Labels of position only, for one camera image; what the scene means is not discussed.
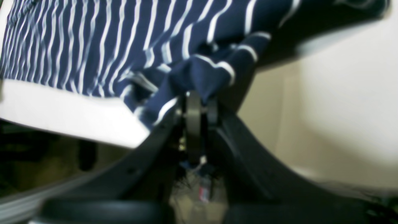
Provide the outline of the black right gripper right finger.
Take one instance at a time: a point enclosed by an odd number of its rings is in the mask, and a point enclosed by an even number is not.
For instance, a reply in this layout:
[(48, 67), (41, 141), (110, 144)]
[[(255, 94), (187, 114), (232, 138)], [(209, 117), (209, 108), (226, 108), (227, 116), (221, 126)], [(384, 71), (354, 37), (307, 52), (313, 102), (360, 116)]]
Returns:
[(383, 205), (333, 193), (273, 156), (238, 116), (207, 103), (208, 161), (224, 176), (224, 224), (396, 224)]

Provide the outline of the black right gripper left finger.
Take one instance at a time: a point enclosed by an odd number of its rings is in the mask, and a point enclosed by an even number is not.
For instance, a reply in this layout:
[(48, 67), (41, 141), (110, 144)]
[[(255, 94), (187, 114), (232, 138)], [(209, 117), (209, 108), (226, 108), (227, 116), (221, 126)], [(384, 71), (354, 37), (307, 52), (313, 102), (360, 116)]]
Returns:
[(187, 96), (181, 96), (144, 142), (87, 183), (52, 197), (38, 224), (175, 224), (169, 204), (180, 165)]

